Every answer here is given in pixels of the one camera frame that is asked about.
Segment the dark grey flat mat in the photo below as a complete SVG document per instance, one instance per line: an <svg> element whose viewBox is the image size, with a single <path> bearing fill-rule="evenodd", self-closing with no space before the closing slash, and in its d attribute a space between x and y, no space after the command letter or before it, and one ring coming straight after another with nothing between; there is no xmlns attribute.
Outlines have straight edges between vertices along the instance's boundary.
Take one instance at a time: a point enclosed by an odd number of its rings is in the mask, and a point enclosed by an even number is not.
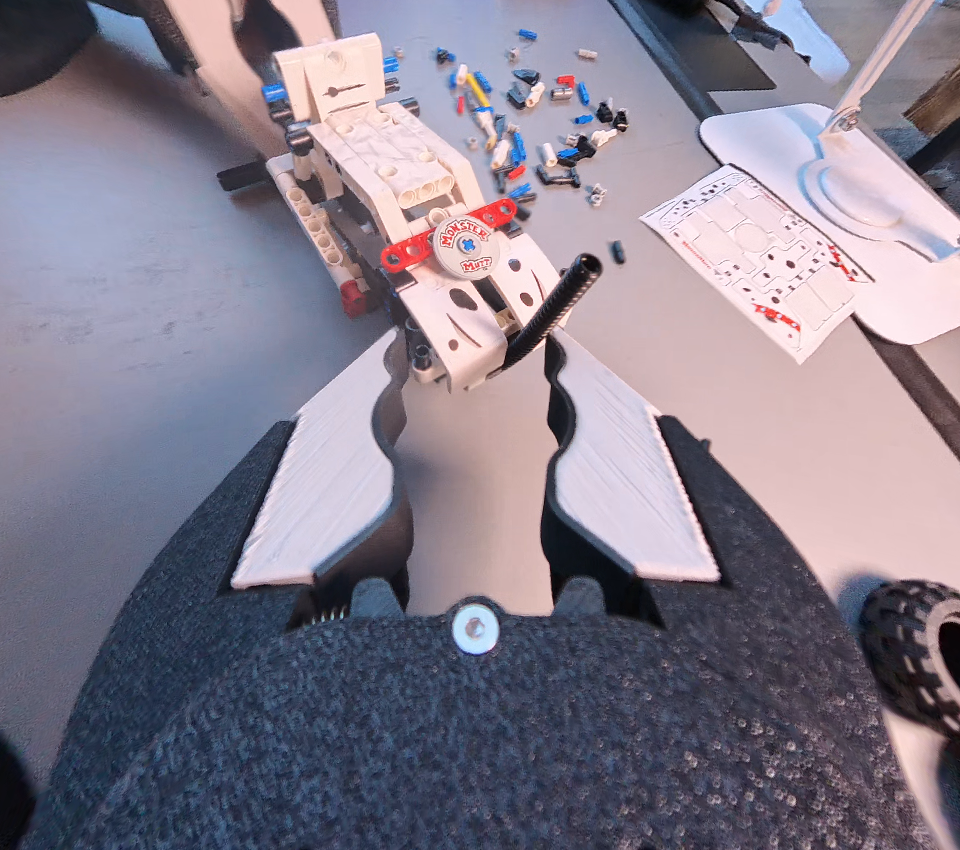
<svg viewBox="0 0 960 850"><path fill-rule="evenodd" d="M607 1L698 119L722 112L714 93L776 88L708 10L683 14L655 0Z"/></svg>

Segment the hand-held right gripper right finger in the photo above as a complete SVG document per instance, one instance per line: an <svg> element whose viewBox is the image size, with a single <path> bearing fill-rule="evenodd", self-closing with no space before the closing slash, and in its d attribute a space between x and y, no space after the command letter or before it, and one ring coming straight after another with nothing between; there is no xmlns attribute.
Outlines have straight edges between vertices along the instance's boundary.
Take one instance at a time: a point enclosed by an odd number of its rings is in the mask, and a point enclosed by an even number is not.
<svg viewBox="0 0 960 850"><path fill-rule="evenodd" d="M721 570L658 423L658 411L564 330L545 342L547 422L541 545L555 603L575 577L606 611L655 617L646 580L717 583Z"/></svg>

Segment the white sticker sheet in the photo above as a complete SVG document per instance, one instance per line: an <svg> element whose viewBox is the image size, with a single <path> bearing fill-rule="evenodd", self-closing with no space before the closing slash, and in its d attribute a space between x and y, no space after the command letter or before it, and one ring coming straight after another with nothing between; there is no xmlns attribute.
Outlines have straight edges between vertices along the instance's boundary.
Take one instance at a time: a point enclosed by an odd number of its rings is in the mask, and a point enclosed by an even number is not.
<svg viewBox="0 0 960 850"><path fill-rule="evenodd" d="M831 237L731 164L641 220L797 364L873 282Z"/></svg>

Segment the pile of small brick pieces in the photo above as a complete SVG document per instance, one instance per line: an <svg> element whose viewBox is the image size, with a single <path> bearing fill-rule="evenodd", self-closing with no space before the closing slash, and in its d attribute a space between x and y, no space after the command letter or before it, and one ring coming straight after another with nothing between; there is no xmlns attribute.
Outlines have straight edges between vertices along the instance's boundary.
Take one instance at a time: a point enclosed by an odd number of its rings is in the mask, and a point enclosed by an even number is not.
<svg viewBox="0 0 960 850"><path fill-rule="evenodd" d="M384 59L390 102L447 140L481 186L528 218L540 199L610 204L596 157L629 122L601 93L581 0L398 0Z"/></svg>

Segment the white brick toy truck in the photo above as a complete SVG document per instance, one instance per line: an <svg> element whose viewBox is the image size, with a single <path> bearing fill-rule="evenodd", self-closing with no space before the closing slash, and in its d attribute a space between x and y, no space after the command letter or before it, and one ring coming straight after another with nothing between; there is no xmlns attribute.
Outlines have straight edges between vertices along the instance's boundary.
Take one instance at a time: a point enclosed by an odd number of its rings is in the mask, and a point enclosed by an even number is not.
<svg viewBox="0 0 960 850"><path fill-rule="evenodd" d="M511 196L487 201L462 153L410 107L382 102L374 33L277 52L272 84L236 58L217 93L267 159L222 173L222 186L271 179L344 312L387 309L417 376L479 386L540 346L602 273L589 253L558 272Z"/></svg>

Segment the black toy tyre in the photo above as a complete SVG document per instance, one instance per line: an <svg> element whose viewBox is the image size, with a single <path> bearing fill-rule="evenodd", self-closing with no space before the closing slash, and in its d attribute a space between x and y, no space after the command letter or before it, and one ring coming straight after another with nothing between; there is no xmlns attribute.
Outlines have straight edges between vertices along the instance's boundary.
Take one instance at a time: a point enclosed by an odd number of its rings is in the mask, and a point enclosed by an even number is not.
<svg viewBox="0 0 960 850"><path fill-rule="evenodd" d="M959 593L926 580L883 583L860 612L861 645L884 701L959 739Z"/></svg>

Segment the person's left forearm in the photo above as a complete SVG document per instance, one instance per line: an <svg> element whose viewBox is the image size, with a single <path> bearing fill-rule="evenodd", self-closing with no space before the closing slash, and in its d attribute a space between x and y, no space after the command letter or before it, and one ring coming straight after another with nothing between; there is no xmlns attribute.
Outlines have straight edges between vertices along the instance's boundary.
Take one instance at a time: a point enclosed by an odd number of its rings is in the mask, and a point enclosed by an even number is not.
<svg viewBox="0 0 960 850"><path fill-rule="evenodd" d="M57 74L96 30L81 0L1 0L1 96Z"/></svg>

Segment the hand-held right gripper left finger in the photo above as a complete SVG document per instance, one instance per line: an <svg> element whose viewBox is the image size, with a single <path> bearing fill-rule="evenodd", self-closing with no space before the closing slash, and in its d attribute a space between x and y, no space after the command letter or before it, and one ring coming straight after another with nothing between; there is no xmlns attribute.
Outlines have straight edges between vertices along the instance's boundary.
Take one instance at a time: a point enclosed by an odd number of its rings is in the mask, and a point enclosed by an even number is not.
<svg viewBox="0 0 960 850"><path fill-rule="evenodd" d="M408 373L404 335L390 330L300 408L233 590L304 584L330 611L382 579L406 610L414 524L395 447Z"/></svg>

